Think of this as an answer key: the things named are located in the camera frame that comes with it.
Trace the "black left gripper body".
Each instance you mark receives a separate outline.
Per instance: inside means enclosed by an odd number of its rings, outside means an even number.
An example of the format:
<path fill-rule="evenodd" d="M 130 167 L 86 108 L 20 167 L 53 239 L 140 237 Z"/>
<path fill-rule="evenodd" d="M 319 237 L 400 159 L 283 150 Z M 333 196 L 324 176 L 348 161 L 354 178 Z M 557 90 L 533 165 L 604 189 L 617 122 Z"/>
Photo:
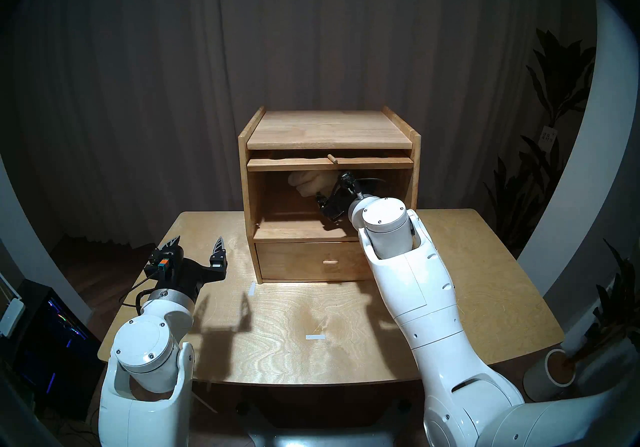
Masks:
<path fill-rule="evenodd" d="M 203 266 L 185 257 L 182 247 L 168 252 L 156 248 L 145 265 L 145 276 L 156 280 L 155 289 L 176 290 L 196 302 L 202 286 L 224 281 L 227 269 Z"/>

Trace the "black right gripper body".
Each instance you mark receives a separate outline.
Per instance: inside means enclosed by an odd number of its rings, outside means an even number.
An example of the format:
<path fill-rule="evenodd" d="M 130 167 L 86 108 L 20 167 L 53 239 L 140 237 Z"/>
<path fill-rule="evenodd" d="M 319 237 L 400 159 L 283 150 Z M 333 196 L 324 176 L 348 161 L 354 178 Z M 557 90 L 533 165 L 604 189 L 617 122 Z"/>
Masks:
<path fill-rule="evenodd" d="M 339 220 L 356 199 L 360 199 L 360 185 L 353 174 L 339 175 L 328 195 L 316 192 L 316 203 L 321 214 L 333 222 Z"/>

